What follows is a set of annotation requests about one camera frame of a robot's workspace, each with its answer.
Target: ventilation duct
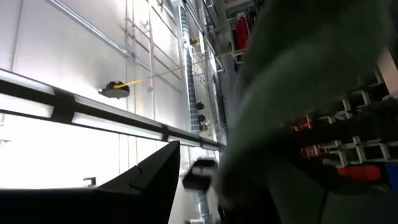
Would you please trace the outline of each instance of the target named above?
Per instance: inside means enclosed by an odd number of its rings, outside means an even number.
[[[188,109],[189,109],[189,120],[190,120],[190,131],[192,134],[200,134],[200,123],[198,120],[198,110],[197,101],[195,94],[195,83],[193,81],[193,70],[192,70],[192,54],[190,52],[190,29],[188,23],[188,15],[183,6],[178,6],[178,17],[180,19],[181,34],[179,37],[180,47],[181,47],[181,66],[183,69],[183,75],[185,77],[185,83],[187,86],[187,96],[188,96]],[[192,220],[192,223],[197,223],[197,221],[209,224],[211,223],[210,209],[208,206],[207,196],[205,192],[198,192],[194,196],[195,206],[197,206],[199,220]]]

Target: black railing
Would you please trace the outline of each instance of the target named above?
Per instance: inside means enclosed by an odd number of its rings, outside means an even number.
[[[0,113],[69,124],[157,141],[179,140],[182,145],[220,151],[224,145],[181,129],[93,101],[74,93],[50,86],[0,68],[0,94],[33,101],[53,108],[50,116],[21,113],[10,110],[10,105],[0,105]],[[107,126],[79,123],[76,118],[104,120]]]

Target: yellow cable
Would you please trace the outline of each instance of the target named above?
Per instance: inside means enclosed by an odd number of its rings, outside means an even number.
[[[213,58],[225,57],[225,56],[227,56],[227,55],[231,55],[231,54],[236,54],[236,53],[244,52],[245,50],[246,50],[246,49],[240,49],[240,50],[235,50],[235,51],[233,51],[233,52],[226,52],[226,53],[220,54],[220,55],[218,55],[218,56],[215,56],[215,57],[213,57]],[[192,65],[196,65],[196,64],[198,64],[198,63],[202,63],[202,62],[205,62],[205,61],[206,61],[206,60],[200,60],[200,61],[198,61],[198,62],[193,63]],[[180,70],[180,69],[183,69],[183,68],[185,68],[185,67],[177,67],[177,68],[175,68],[175,69],[169,70],[168,72],[160,73],[160,74],[158,74],[158,75],[154,75],[154,76],[151,76],[151,77],[148,77],[148,78],[143,78],[143,79],[140,79],[140,80],[134,80],[134,81],[127,82],[127,83],[124,83],[124,84],[120,84],[120,85],[114,85],[113,88],[123,88],[123,87],[125,87],[125,86],[134,85],[134,84],[137,84],[137,83],[140,83],[140,82],[143,82],[143,81],[150,80],[151,78],[161,77],[162,75],[167,75],[167,74],[169,74],[169,73],[172,73],[172,72],[174,72],[174,71],[177,71],[177,70]]]

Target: black panel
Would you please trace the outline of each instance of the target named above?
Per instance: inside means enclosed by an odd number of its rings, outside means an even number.
[[[175,141],[98,188],[0,190],[0,223],[168,223],[179,169]]]

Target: red clothing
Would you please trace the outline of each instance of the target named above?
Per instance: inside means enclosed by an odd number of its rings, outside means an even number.
[[[249,42],[249,28],[244,16],[236,22],[236,35],[238,36],[239,49],[245,49]]]

